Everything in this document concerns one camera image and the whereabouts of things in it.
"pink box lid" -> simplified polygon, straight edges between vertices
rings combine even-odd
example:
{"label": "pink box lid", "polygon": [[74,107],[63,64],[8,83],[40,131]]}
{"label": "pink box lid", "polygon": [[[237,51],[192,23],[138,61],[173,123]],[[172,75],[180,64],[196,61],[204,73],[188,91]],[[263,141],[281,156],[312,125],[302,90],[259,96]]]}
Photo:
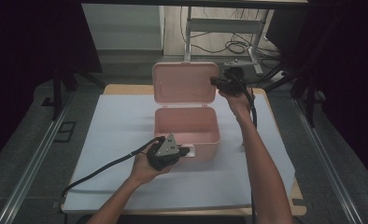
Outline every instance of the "pink box lid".
{"label": "pink box lid", "polygon": [[216,97],[210,78],[218,75],[215,63],[156,63],[152,68],[155,102],[210,104]]}

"hand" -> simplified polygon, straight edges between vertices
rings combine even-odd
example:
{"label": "hand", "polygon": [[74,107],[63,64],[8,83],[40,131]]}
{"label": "hand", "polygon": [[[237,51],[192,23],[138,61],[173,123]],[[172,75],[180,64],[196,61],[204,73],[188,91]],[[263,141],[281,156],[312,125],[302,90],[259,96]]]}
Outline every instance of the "hand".
{"label": "hand", "polygon": [[152,145],[153,144],[150,144],[142,153],[139,153],[134,157],[134,166],[132,168],[131,174],[129,175],[129,179],[140,185],[148,183],[157,175],[169,173],[170,169],[172,168],[172,166],[168,166],[161,171],[157,171],[149,165],[149,160],[147,159],[146,154]]}
{"label": "hand", "polygon": [[[253,99],[255,98],[251,88],[248,88],[248,93]],[[246,95],[244,93],[240,94],[239,96],[232,96],[226,94],[223,91],[219,91],[219,94],[227,99],[228,105],[230,106],[238,121],[250,118],[250,105],[248,102],[248,98],[246,98]]]}

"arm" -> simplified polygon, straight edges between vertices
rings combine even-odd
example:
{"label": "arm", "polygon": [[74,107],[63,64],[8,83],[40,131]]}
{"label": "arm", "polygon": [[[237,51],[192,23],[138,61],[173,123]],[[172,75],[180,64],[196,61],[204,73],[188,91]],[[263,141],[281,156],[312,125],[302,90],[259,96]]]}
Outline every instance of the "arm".
{"label": "arm", "polygon": [[248,178],[259,223],[292,223],[283,181],[251,120],[247,98],[244,94],[239,97],[224,92],[219,94],[227,99],[242,131]]}
{"label": "arm", "polygon": [[146,155],[142,153],[136,155],[134,157],[134,166],[129,177],[87,223],[116,224],[123,208],[137,188],[148,183],[157,175],[168,173],[170,169],[171,166],[168,166],[161,171],[156,171],[149,165]]}

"pink plastic box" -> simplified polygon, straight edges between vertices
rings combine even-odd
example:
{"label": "pink plastic box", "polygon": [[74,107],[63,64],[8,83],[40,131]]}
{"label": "pink plastic box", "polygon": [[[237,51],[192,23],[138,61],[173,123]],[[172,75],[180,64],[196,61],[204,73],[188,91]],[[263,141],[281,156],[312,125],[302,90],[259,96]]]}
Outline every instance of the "pink plastic box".
{"label": "pink plastic box", "polygon": [[172,133],[178,145],[191,152],[181,161],[209,161],[216,154],[219,125],[207,105],[216,97],[210,77],[217,77],[214,63],[156,63],[152,69],[155,102],[155,136]]}

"metal rail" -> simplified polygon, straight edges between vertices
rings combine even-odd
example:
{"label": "metal rail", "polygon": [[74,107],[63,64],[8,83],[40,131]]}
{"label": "metal rail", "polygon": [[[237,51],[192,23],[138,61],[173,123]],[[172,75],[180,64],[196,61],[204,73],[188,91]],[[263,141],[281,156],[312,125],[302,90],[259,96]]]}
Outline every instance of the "metal rail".
{"label": "metal rail", "polygon": [[3,210],[0,214],[0,224],[10,224],[13,222],[15,216],[17,215],[19,209],[21,208],[21,204],[29,191],[29,188],[33,184],[35,176],[41,167],[45,156],[47,155],[50,145],[53,142],[53,139],[56,133],[59,130],[62,121],[67,113],[67,109],[70,106],[74,97],[74,93],[71,91],[67,92],[67,95],[64,98],[64,105],[62,112],[58,116],[56,120],[54,120],[50,127],[47,130],[44,138],[42,139],[40,145],[38,146],[35,154],[33,155],[30,162],[27,164],[26,169],[24,170],[23,174],[21,175],[21,179],[18,181],[15,189],[12,191],[9,199],[4,206]]}
{"label": "metal rail", "polygon": [[293,100],[300,114],[301,121],[303,122],[306,132],[309,135],[309,138],[312,142],[312,145],[316,153],[318,154],[318,158],[321,162],[321,165],[323,166],[324,171],[330,180],[330,183],[338,198],[338,201],[340,202],[345,214],[347,215],[347,220],[351,224],[362,224],[363,222],[361,220],[356,205],[354,204],[352,198],[350,197],[350,194],[347,192],[347,188],[341,181],[339,174],[336,172],[333,163],[330,160],[330,157],[326,149],[324,148],[324,145],[321,143],[318,137],[318,133],[316,132],[315,128],[312,128],[309,122],[307,121],[306,116],[304,115],[304,107],[299,101],[300,101],[299,99]]}

